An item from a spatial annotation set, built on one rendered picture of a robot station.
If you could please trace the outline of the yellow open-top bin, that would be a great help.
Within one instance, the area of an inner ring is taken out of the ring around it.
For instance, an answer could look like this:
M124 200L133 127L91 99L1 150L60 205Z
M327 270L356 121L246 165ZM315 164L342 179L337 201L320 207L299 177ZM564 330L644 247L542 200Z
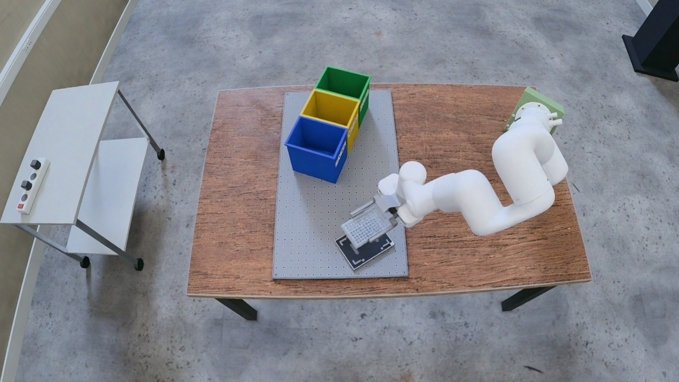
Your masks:
M348 128L346 143L349 155L358 133L359 104L360 101L355 99L313 89L299 115Z

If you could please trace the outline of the blue bin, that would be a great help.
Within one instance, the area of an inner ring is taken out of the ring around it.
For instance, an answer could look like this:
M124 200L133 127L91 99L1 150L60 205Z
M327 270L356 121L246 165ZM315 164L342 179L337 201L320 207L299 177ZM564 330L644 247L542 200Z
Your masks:
M293 171L336 184L347 159L348 130L299 115L284 143Z

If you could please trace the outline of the green open-top bin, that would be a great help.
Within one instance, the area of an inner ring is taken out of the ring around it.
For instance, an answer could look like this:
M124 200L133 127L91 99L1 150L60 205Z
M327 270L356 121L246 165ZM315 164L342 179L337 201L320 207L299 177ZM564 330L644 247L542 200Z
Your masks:
M363 73L350 72L349 70L327 65L316 83L315 89L360 101L360 128L369 106L370 79L371 76Z

